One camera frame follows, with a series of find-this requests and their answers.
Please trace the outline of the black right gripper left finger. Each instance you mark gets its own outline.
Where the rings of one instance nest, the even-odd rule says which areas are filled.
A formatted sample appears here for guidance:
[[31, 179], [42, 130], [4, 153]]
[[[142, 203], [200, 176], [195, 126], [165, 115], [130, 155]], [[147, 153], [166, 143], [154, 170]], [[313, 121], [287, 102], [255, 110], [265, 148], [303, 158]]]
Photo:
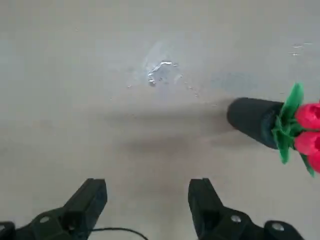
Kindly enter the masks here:
[[64, 206], [37, 215], [17, 228], [0, 223], [2, 240], [87, 240], [108, 201], [104, 179], [88, 178]]

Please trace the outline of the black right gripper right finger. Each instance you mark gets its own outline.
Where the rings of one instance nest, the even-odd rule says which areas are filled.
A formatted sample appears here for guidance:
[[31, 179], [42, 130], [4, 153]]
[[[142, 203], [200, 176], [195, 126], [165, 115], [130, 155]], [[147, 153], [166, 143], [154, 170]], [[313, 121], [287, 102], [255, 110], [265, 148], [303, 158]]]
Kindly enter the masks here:
[[244, 212], [223, 205], [210, 180], [191, 179], [188, 204], [199, 240], [303, 240], [290, 224], [268, 220], [254, 224]]

